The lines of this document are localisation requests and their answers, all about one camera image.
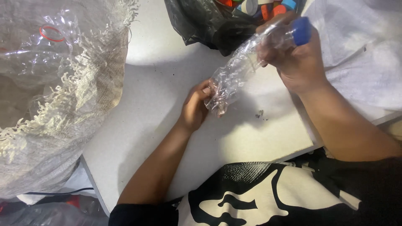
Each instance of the blue bottle cap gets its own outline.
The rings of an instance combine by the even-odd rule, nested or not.
[[[282,5],[284,5],[288,10],[295,10],[296,2],[293,0],[283,0]]]
[[[293,28],[293,39],[297,46],[307,44],[311,39],[311,28],[310,20],[308,17],[299,17],[292,22]]]

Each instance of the hand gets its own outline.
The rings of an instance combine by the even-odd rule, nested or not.
[[[257,32],[263,32],[272,23],[289,24],[295,18],[293,11],[277,15],[258,27]],[[267,64],[275,66],[285,86],[297,94],[329,85],[322,62],[320,37],[315,28],[312,28],[312,37],[306,45],[282,50],[262,43],[258,49],[258,57],[263,60],[263,67]]]
[[[184,101],[177,125],[191,134],[200,128],[208,114],[208,109],[204,105],[204,100],[211,96],[211,89],[208,86],[209,80],[196,85]]]

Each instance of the black plastic bag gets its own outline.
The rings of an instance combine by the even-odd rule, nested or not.
[[[186,45],[200,42],[228,56],[261,22],[216,0],[165,0],[170,22]]]

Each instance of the person's left hand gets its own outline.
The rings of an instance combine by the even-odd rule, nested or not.
[[[177,124],[191,134],[200,128],[208,114],[208,109],[204,105],[204,100],[211,95],[211,89],[208,86],[209,80],[196,85],[184,101]]]

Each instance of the graphic print on shirt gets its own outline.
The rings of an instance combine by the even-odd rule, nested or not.
[[[178,225],[255,226],[271,218],[271,222],[286,219],[291,223],[292,212],[311,214],[329,207],[340,215],[349,214],[310,171],[268,162],[235,163],[225,165],[183,198]],[[315,221],[305,223],[315,225]]]

